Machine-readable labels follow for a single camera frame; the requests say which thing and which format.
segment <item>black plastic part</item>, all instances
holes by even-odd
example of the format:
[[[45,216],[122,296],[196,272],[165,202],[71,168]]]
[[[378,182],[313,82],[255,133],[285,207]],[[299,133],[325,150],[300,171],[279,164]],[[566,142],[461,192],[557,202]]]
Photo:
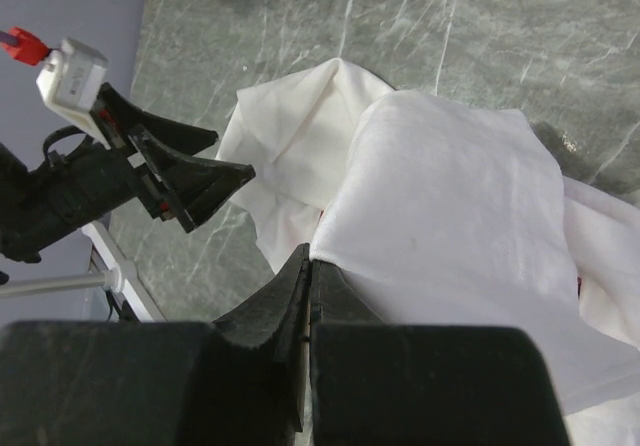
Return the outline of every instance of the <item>black plastic part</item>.
[[[255,177],[251,166],[194,158],[172,150],[142,127],[130,138],[162,183],[160,194],[186,232],[207,222]]]
[[[273,281],[212,325],[5,328],[0,444],[292,445],[310,284],[300,246]]]
[[[126,137],[139,126],[143,126],[160,143],[189,156],[213,146],[218,141],[218,133],[208,129],[189,126],[167,118],[147,113],[123,98],[109,83],[104,83],[98,94],[97,107],[94,108],[98,118],[100,106],[110,114],[113,122],[98,120],[103,132],[112,138]]]
[[[212,325],[5,329],[0,444],[291,446],[310,310],[316,446],[569,445],[525,334],[382,324],[307,246]]]
[[[177,217],[189,232],[205,223],[249,182],[251,166],[194,158],[213,145],[215,131],[145,113],[104,84],[92,111],[110,149],[83,141],[62,156],[49,148],[79,130],[53,133],[47,160],[29,172],[0,145],[0,253],[37,262],[39,252],[137,197],[152,218]],[[139,154],[136,167],[130,158]]]
[[[569,446],[544,361],[515,329],[317,324],[318,446]]]
[[[135,180],[126,158],[99,144],[71,161],[43,163],[30,173],[22,200],[9,205],[13,214],[0,215],[0,253],[37,262],[42,249],[132,199],[127,178]]]

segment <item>grey marble floor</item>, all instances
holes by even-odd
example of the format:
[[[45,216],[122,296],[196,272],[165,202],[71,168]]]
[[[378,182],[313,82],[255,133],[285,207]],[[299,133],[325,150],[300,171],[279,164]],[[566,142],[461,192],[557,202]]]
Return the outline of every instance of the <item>grey marble floor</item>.
[[[520,108],[566,174],[625,196],[640,188],[639,10],[640,0],[147,0],[133,100],[223,133],[237,89],[342,56],[397,88]],[[132,202],[111,229],[170,319],[214,319],[271,276],[235,207],[185,235]]]

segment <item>metal bar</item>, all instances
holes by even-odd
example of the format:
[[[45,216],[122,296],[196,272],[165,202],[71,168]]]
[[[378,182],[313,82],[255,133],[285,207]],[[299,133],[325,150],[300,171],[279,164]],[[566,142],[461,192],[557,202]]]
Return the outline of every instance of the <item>metal bar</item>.
[[[0,31],[0,43],[4,43],[8,46],[18,46],[18,44],[20,44],[20,41],[12,34]]]
[[[26,296],[29,294],[92,288],[104,286],[106,282],[107,274],[105,273],[83,274],[81,276],[64,278],[36,279],[34,281],[9,281],[4,286],[0,286],[0,299]]]
[[[85,224],[82,227],[82,232],[93,241],[93,247],[105,267],[112,271],[119,271],[109,287],[114,293],[120,293],[124,296],[138,319],[142,322],[166,321],[153,298],[138,279],[135,263],[125,258],[104,224],[93,221]]]

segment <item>white rod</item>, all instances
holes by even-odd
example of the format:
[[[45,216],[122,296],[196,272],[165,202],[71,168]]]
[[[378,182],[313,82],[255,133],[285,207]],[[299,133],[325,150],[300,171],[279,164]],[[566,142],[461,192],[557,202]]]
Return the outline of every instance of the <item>white rod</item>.
[[[69,276],[66,278],[36,279],[33,281],[9,281],[4,286],[0,286],[0,298],[93,288],[104,286],[106,282],[107,275],[105,273],[83,274],[82,276]]]

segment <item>red clip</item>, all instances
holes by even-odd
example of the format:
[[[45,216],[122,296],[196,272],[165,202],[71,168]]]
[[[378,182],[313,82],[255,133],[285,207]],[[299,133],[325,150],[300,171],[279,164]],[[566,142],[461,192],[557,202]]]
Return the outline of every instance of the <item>red clip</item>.
[[[11,36],[18,39],[17,46],[3,44],[4,49],[13,59],[21,61],[30,66],[37,65],[40,61],[49,56],[51,49],[28,31],[20,28],[11,28]]]

